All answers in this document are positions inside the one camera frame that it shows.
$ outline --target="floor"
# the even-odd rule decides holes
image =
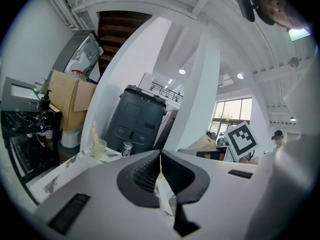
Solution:
[[[30,212],[36,209],[36,204],[22,187],[11,164],[8,151],[5,148],[2,131],[0,130],[0,180],[11,201]]]

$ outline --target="metal railing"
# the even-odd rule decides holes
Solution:
[[[164,97],[167,97],[170,100],[173,100],[179,104],[181,104],[182,100],[184,99],[179,93],[174,92],[168,88],[164,88],[162,85],[152,82],[150,85],[150,91],[153,91],[157,94],[160,94]]]

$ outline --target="dark gray storage case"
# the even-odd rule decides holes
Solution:
[[[121,152],[123,143],[129,141],[132,155],[152,150],[166,107],[165,99],[128,85],[107,129],[107,147]]]

